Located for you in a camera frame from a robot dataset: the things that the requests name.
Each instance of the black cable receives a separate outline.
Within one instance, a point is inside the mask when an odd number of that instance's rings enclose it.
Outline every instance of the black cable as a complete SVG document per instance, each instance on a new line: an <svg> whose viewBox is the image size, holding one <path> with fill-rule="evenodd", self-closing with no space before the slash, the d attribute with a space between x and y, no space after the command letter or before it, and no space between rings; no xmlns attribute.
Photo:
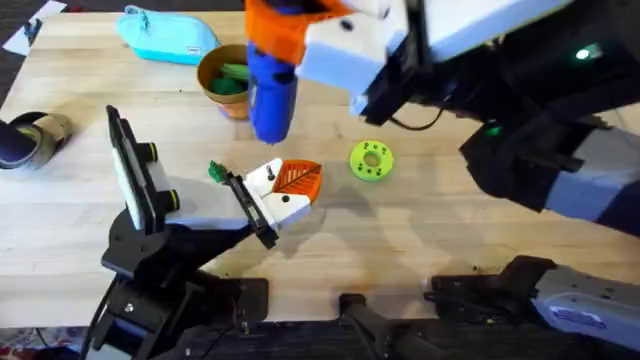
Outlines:
<svg viewBox="0 0 640 360"><path fill-rule="evenodd" d="M47 349L47 352L49 353L49 356L52 359L57 359L58 356L56 355L56 353L53 351L53 348L51 346L49 346L49 343L47 343L44 340L44 336L42 336L42 332L40 332L39 328L33 328L33 330L35 330L36 335L38 336L38 338L40 338L40 342L42 343L42 345L44 345L45 349Z"/></svg>
<svg viewBox="0 0 640 360"><path fill-rule="evenodd" d="M440 120L440 117L442 117L442 113L444 112L444 108L440 108L440 111L438 111L438 115L436 115L436 118L433 119L432 122L428 123L427 125L423 125L423 126L409 126L403 122L401 122L400 120L396 119L395 117L391 117L389 118L389 121L391 123L393 123L394 125L397 125L405 130L409 130L409 131L424 131L429 129L430 127L432 127L433 125L435 125L438 120Z"/></svg>
<svg viewBox="0 0 640 360"><path fill-rule="evenodd" d="M209 353L211 352L211 350L216 346L217 343L220 342L220 340L222 340L223 337L225 337L225 335L227 335L229 333L229 331L233 330L233 327L229 327L227 330L219 332L218 333L218 337L215 338L210 344L209 347L207 348L207 350L202 354L202 356L200 357L200 360L204 360L204 358L207 357L207 355L209 355Z"/></svg>
<svg viewBox="0 0 640 360"><path fill-rule="evenodd" d="M116 286L117 282L118 282L118 275L114 276L113 280L111 280L111 284L109 284L107 291L105 291L104 296L102 296L102 299L98 304L98 308L96 309L96 312L93 314L93 318L91 319L91 322L89 323L89 327L87 328L87 333L84 336L84 340L82 340L82 348L80 349L80 356L79 356L80 360L85 360L87 358L87 354L89 353L89 343L91 342L91 333L93 332L93 329L96 327L98 318L100 317L100 315L102 315L102 311L107 305L107 298L109 297L111 290L113 290L114 286Z"/></svg>

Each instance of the screw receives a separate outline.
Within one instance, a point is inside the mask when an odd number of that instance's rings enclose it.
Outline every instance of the screw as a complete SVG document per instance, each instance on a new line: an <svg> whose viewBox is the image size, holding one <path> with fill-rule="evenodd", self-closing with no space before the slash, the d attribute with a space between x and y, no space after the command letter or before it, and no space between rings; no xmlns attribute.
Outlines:
<svg viewBox="0 0 640 360"><path fill-rule="evenodd" d="M273 174L273 170L271 170L270 165L267 165L267 173L269 174L269 176L267 176L267 179L269 179L269 181L273 181L273 179L276 178L276 176Z"/></svg>
<svg viewBox="0 0 640 360"><path fill-rule="evenodd" d="M353 30L353 23L349 19L343 19L342 21L340 21L340 26L344 31Z"/></svg>

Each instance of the paper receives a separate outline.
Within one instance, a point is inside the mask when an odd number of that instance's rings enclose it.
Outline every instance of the paper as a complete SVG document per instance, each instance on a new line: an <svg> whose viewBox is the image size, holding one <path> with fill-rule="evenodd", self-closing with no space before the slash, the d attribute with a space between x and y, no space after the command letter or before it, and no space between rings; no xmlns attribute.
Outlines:
<svg viewBox="0 0 640 360"><path fill-rule="evenodd" d="M65 3L49 0L42 8L40 8L40 10L38 10L37 13L35 13L35 15L31 17L29 21L31 23L35 23L35 19L42 20L51 14L60 13L65 7L67 7L67 4ZM12 53L27 56L29 54L30 47L29 40L24 34L24 26L20 27L20 29L18 29L18 31L16 31L16 33L13 34L13 36L7 40L2 47Z"/></svg>

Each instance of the white panel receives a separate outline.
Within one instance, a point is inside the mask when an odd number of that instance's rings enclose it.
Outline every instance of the white panel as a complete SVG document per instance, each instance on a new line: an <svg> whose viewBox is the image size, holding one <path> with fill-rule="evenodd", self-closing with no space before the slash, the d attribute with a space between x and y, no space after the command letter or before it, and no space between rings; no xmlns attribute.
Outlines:
<svg viewBox="0 0 640 360"><path fill-rule="evenodd" d="M572 0L425 0L427 36L445 61L566 6Z"/></svg>

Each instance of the green vegetable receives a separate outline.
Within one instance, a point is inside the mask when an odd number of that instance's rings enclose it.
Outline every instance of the green vegetable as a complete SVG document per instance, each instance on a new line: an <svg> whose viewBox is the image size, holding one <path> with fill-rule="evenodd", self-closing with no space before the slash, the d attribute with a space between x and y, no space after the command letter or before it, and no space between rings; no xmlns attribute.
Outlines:
<svg viewBox="0 0 640 360"><path fill-rule="evenodd" d="M222 184L227 180L227 168L222 164L211 160L209 162L209 176L218 184Z"/></svg>
<svg viewBox="0 0 640 360"><path fill-rule="evenodd" d="M224 64L220 69L222 74L235 80L249 81L249 67L241 64Z"/></svg>
<svg viewBox="0 0 640 360"><path fill-rule="evenodd" d="M220 95L234 95L247 91L247 86L237 80L228 77L221 77L213 79L209 86L209 90Z"/></svg>

